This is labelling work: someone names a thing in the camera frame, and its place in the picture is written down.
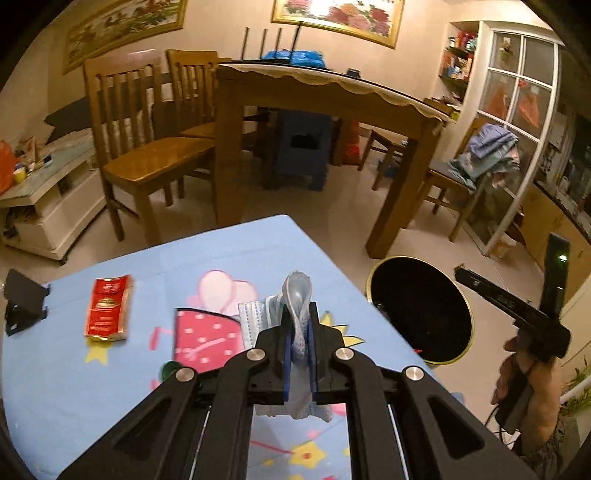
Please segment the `person right hand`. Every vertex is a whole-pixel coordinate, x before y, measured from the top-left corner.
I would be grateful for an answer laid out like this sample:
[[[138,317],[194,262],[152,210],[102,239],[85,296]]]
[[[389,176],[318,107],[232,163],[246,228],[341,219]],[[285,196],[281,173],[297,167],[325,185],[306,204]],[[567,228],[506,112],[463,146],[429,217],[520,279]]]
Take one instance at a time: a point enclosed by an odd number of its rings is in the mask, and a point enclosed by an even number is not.
[[[561,394],[561,368],[556,357],[540,361],[528,351],[528,337],[519,333],[508,340],[504,349],[510,353],[500,366],[499,378],[493,393],[493,405],[503,401],[510,384],[521,372],[532,389],[525,415],[520,424],[521,453],[531,455],[543,448],[551,439],[559,417]]]

